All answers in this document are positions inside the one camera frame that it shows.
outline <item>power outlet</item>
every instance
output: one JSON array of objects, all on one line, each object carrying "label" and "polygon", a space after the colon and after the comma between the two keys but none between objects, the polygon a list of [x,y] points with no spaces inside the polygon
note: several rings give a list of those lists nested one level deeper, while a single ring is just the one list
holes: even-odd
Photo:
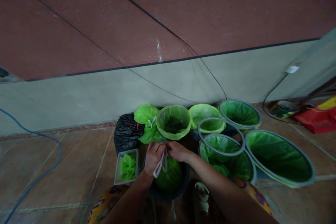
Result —
[{"label": "power outlet", "polygon": [[285,69],[285,73],[286,74],[293,74],[295,73],[296,71],[298,71],[300,69],[300,65],[301,65],[302,61],[294,61],[294,62],[291,62]]}]

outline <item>red bag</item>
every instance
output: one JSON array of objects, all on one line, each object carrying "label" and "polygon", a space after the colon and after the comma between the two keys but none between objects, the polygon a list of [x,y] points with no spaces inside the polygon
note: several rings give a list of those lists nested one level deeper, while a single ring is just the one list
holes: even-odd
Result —
[{"label": "red bag", "polygon": [[336,96],[308,111],[291,116],[314,134],[336,130]]}]

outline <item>person's left hand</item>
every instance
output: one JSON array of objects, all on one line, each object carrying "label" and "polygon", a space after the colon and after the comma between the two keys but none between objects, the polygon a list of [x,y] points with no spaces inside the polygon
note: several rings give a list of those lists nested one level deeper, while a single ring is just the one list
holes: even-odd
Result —
[{"label": "person's left hand", "polygon": [[157,164],[161,161],[162,153],[166,149],[166,145],[164,143],[160,142],[156,143],[155,145],[154,143],[155,142],[151,142],[148,146],[145,168],[143,169],[144,172],[151,177],[153,177],[154,170]]}]

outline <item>gray painted wall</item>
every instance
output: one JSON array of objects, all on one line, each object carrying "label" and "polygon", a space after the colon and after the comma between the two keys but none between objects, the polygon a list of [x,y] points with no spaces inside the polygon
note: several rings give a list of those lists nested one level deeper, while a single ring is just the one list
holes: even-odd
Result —
[{"label": "gray painted wall", "polygon": [[[203,58],[228,98],[260,102],[288,64],[309,52],[314,43],[236,52]],[[300,97],[335,72],[336,40],[323,45],[288,76],[269,100]],[[223,100],[224,95],[199,59],[133,68],[156,85],[197,103]],[[128,69],[0,85],[0,107],[30,130],[46,130],[117,120],[144,103],[191,105],[139,78]],[[0,114],[0,135],[23,132]]]}]

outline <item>red string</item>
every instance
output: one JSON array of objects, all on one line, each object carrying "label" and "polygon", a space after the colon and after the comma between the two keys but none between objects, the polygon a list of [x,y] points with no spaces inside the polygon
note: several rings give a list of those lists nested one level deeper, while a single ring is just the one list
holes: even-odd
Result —
[{"label": "red string", "polygon": [[131,128],[136,128],[136,130],[139,130],[139,128],[140,128],[140,124],[138,123],[138,124],[136,125],[136,127],[133,127],[133,126],[130,125],[130,127],[131,127]]}]

